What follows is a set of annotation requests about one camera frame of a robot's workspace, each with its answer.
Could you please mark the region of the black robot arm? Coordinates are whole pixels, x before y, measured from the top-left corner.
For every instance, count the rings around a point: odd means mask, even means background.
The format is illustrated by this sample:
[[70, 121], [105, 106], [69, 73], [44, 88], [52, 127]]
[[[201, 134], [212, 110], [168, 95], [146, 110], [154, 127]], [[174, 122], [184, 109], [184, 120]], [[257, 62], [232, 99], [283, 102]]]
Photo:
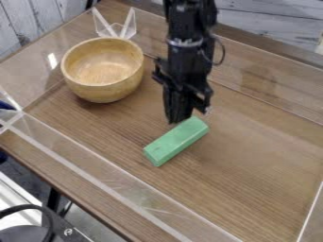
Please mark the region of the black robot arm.
[[152, 78], [162, 86], [164, 112], [169, 123], [206, 113], [213, 90], [206, 78], [221, 65], [225, 49], [212, 28], [218, 10], [214, 0], [162, 0], [168, 23], [168, 57], [154, 60]]

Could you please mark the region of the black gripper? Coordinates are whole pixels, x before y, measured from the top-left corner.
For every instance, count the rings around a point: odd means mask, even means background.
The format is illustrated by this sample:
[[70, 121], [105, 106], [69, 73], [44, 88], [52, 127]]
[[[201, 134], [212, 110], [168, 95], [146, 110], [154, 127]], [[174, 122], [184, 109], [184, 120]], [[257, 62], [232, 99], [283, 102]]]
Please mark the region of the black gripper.
[[164, 111], [169, 124], [188, 119], [193, 108], [206, 115], [213, 90], [206, 77], [212, 70], [214, 40], [200, 46], [168, 45], [168, 57], [154, 60], [152, 78], [162, 86]]

